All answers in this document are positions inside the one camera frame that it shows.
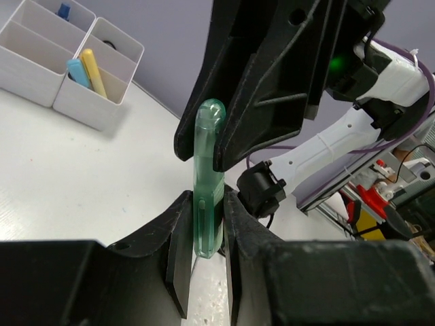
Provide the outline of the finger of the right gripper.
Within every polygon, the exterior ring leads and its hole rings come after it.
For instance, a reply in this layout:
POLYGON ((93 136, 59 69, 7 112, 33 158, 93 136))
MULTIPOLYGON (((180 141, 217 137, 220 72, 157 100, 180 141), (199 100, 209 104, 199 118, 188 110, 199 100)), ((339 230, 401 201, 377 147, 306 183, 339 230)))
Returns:
POLYGON ((264 40, 277 1, 214 1, 202 67, 174 136, 175 155, 193 156, 200 104, 215 98, 229 105, 249 57, 264 40))

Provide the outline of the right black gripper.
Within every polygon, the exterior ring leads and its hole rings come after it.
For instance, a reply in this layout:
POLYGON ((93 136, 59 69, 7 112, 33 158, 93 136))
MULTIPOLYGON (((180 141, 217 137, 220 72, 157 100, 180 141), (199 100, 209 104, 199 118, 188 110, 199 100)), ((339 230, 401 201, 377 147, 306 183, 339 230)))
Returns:
POLYGON ((372 49, 389 1, 271 1, 274 14, 243 64, 214 149, 224 172, 296 136, 324 92, 358 98, 391 61, 372 49))

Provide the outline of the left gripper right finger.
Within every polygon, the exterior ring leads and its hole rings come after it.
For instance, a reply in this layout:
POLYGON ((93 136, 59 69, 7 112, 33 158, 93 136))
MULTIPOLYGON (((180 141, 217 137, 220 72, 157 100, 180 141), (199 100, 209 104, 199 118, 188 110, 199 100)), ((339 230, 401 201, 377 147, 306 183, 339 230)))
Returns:
POLYGON ((400 240, 285 241, 224 195, 231 325, 433 325, 434 272, 400 240))

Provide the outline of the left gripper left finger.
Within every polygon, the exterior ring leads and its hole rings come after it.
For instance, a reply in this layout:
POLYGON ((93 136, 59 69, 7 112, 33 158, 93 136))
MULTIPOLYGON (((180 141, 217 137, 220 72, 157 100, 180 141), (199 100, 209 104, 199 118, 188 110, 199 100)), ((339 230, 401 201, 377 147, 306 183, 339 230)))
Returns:
POLYGON ((179 325, 187 317, 192 192, 117 242, 1 243, 2 325, 179 325))

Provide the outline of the green highlighter pen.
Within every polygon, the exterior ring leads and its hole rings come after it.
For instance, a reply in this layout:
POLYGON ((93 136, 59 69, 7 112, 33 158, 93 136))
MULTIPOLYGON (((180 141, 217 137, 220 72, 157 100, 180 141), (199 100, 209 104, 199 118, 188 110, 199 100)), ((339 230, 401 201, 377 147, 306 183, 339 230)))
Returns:
POLYGON ((213 169, 217 135, 226 117, 224 104, 214 98, 199 107, 194 124, 194 251, 209 259, 222 244, 224 173, 213 169))

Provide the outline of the yellow highlighter pen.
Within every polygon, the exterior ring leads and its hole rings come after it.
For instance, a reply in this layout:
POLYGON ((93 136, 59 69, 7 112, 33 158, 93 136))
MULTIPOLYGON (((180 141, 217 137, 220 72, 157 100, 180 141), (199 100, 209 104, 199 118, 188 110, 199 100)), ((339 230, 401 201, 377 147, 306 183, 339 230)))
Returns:
POLYGON ((80 54, 80 58, 84 64, 93 90, 103 98, 107 98, 107 93, 93 51, 89 48, 84 49, 80 54))

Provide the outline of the blue highlighter pen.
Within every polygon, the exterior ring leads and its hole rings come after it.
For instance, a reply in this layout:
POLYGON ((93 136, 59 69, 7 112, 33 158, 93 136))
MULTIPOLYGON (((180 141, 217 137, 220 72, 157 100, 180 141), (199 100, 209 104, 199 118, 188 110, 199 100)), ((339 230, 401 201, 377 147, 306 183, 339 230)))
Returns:
POLYGON ((84 63, 79 58, 68 60, 67 70, 69 77, 73 81, 87 89, 92 89, 92 84, 86 72, 84 63))

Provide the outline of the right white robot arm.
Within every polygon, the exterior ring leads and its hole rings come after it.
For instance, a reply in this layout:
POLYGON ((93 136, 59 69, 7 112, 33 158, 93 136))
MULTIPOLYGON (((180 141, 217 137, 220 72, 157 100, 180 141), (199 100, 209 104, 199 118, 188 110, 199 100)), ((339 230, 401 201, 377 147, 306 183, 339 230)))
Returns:
POLYGON ((327 129, 244 172, 239 199, 255 217, 348 153, 406 138, 434 105, 434 77, 414 55, 375 39, 387 1, 214 1, 203 64, 174 138, 194 161, 194 193, 221 202, 223 175, 295 137, 323 93, 351 104, 327 129))

